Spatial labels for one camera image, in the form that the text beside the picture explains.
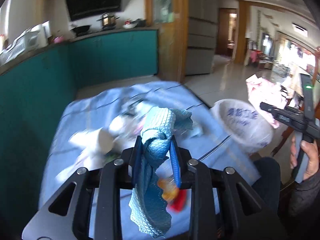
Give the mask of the person's right hand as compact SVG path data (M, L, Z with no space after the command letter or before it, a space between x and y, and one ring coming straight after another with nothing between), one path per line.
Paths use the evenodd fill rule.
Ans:
M317 147L317 141L313 143L306 142L302 140L300 143L300 149L305 152L305 154L309 158L309 162L306 168L306 171L303 175L303 180L307 180L315 175L319 169L319 153ZM291 155L290 155L290 167L291 169L297 166L297 150L296 150L296 138L292 138L292 144L290 147Z

